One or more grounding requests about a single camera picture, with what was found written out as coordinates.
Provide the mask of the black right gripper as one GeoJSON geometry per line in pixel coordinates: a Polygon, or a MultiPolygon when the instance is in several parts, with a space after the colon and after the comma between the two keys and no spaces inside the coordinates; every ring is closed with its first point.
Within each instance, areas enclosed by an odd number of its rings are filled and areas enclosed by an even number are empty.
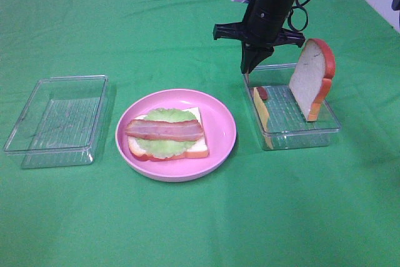
{"type": "Polygon", "coordinates": [[[241,43],[241,73],[249,74],[263,60],[270,57],[275,46],[286,44],[296,45],[301,48],[306,41],[303,33],[297,33],[288,29],[281,28],[275,38],[268,41],[250,33],[243,22],[215,24],[213,38],[235,39],[241,43]]]}

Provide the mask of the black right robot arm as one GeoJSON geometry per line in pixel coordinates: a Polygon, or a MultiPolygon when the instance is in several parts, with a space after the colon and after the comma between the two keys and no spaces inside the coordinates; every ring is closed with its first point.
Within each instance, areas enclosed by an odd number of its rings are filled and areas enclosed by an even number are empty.
{"type": "Polygon", "coordinates": [[[235,0],[247,3],[242,21],[217,24],[214,39],[236,39],[241,42],[241,72],[251,73],[263,60],[270,57],[274,47],[286,44],[302,47],[305,37],[300,29],[285,29],[295,0],[235,0]]]}

